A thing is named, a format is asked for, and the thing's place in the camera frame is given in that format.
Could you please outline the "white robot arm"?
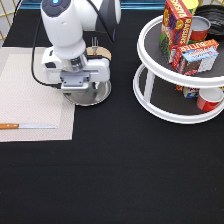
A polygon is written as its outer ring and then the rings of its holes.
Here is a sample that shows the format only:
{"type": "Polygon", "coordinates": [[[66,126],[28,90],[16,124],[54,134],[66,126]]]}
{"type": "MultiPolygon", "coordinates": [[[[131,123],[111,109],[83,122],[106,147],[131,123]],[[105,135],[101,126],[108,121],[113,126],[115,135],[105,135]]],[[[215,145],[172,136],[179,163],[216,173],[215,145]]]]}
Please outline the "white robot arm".
{"type": "Polygon", "coordinates": [[[70,92],[110,79],[109,60],[87,55],[83,32],[106,32],[114,41],[121,19],[120,0],[43,0],[41,17],[52,44],[42,58],[49,82],[60,83],[70,92]]]}

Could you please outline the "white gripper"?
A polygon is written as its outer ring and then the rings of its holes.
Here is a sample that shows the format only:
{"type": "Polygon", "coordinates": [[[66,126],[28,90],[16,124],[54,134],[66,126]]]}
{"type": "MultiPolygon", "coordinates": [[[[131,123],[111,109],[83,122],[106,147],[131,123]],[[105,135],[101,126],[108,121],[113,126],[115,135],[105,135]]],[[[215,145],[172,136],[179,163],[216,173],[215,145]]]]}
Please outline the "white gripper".
{"type": "Polygon", "coordinates": [[[94,82],[107,82],[111,54],[103,55],[100,50],[88,47],[81,56],[66,60],[57,57],[52,47],[47,48],[42,57],[47,80],[58,84],[64,93],[84,91],[94,82]]]}

